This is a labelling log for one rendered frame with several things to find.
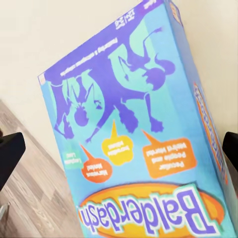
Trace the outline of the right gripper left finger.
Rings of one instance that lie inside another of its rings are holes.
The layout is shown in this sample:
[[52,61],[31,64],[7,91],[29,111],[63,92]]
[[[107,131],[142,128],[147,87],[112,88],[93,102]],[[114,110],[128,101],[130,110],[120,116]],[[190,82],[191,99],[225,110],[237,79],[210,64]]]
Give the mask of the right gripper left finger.
[[0,137],[0,191],[26,150],[21,132]]

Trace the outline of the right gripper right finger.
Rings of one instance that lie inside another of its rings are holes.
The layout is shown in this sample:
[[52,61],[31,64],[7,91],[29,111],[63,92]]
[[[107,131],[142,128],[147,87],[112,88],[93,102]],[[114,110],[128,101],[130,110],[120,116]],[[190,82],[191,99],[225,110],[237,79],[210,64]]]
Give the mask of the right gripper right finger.
[[238,172],[238,134],[227,132],[222,149]]

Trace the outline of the board game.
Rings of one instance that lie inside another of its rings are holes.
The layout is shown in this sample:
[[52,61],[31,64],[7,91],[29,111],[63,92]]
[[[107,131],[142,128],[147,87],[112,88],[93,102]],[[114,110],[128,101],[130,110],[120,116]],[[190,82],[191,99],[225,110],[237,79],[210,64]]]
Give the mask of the board game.
[[238,200],[171,0],[38,75],[84,238],[238,238]]

